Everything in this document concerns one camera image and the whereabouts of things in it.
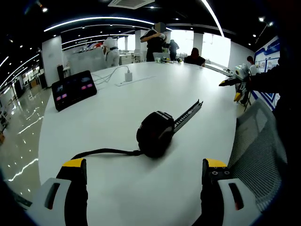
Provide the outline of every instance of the tape measure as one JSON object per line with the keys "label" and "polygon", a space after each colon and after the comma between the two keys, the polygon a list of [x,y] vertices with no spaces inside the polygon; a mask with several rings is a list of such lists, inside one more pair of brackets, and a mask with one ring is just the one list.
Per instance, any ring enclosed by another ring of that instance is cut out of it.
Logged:
{"label": "tape measure", "polygon": [[173,135],[201,109],[202,104],[203,102],[200,103],[198,100],[176,120],[174,120],[171,115],[161,111],[149,114],[141,123],[136,134],[140,150],[122,151],[102,148],[79,153],[72,159],[83,158],[87,155],[98,153],[120,153],[132,156],[145,154],[150,158],[159,158],[166,152]]}

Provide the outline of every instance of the white cable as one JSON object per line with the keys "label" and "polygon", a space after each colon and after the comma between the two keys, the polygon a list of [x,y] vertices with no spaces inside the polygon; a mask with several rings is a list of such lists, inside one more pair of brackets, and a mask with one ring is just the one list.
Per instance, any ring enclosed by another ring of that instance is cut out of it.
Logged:
{"label": "white cable", "polygon": [[130,73],[130,69],[128,68],[128,66],[122,65],[122,66],[119,66],[119,67],[115,68],[115,70],[114,70],[111,74],[109,74],[109,75],[107,75],[107,76],[105,76],[105,77],[100,77],[100,76],[98,76],[98,75],[93,74],[93,75],[99,77],[99,79],[94,80],[94,82],[96,82],[96,81],[98,81],[98,80],[100,80],[100,79],[105,79],[105,78],[107,78],[106,80],[104,80],[104,81],[102,81],[102,82],[100,82],[100,83],[95,83],[95,85],[100,85],[100,84],[102,84],[102,83],[104,83],[104,82],[109,82],[110,79],[111,79],[111,77],[112,77],[112,75],[114,74],[114,72],[115,72],[118,68],[121,68],[121,67],[127,67],[127,73]]}

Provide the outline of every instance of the person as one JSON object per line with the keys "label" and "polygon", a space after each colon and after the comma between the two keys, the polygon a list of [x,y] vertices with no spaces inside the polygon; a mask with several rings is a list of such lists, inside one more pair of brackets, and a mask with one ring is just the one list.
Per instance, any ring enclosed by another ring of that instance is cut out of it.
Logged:
{"label": "person", "polygon": [[184,62],[192,65],[199,65],[205,67],[205,59],[199,56],[197,48],[192,49],[191,55],[185,57]]}
{"label": "person", "polygon": [[[252,76],[252,75],[256,75],[256,73],[257,73],[257,68],[256,68],[256,65],[255,65],[255,63],[254,63],[253,57],[248,56],[248,57],[246,58],[246,60],[247,60],[248,63],[249,63],[249,70],[250,70],[249,73],[251,74],[251,76]],[[240,100],[240,103],[241,103],[243,106],[245,106],[245,105],[247,104],[248,99],[249,99],[249,95],[250,95],[250,91],[247,90],[247,91],[245,92],[245,94],[244,94],[244,97]]]}
{"label": "person", "polygon": [[106,52],[107,67],[119,66],[119,50],[117,47],[117,41],[112,37],[108,37],[103,42],[103,54],[105,54]]}
{"label": "person", "polygon": [[256,75],[256,73],[257,73],[257,68],[256,68],[256,65],[255,65],[255,63],[254,63],[253,57],[248,56],[248,57],[246,58],[246,60],[247,60],[247,62],[249,63],[248,66],[249,66],[249,70],[250,70],[251,76],[252,76],[252,75]]}
{"label": "person", "polygon": [[175,56],[177,55],[177,49],[179,49],[179,46],[178,46],[178,44],[173,39],[171,39],[168,48],[170,50],[170,59],[172,61],[174,61],[175,60]]}
{"label": "person", "polygon": [[152,27],[140,38],[140,42],[147,42],[147,62],[155,61],[153,53],[162,53],[162,46],[166,40],[166,36],[162,32],[165,29],[164,23],[157,23],[155,27]]}

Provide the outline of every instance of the charger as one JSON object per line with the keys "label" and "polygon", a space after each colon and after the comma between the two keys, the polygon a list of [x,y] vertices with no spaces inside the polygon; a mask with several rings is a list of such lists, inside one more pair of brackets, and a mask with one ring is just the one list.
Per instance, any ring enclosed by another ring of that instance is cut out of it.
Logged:
{"label": "charger", "polygon": [[133,73],[130,72],[130,70],[127,71],[127,73],[124,74],[125,75],[125,81],[129,82],[133,80]]}

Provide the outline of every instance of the mesh chair back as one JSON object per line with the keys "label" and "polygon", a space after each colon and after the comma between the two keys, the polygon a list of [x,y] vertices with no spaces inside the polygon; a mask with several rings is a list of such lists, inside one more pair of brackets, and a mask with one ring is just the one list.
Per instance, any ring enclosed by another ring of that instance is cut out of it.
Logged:
{"label": "mesh chair back", "polygon": [[287,165],[285,149],[278,136],[276,119],[261,100],[237,119],[233,149],[228,166],[253,192],[256,205],[264,211],[277,194],[282,166]]}

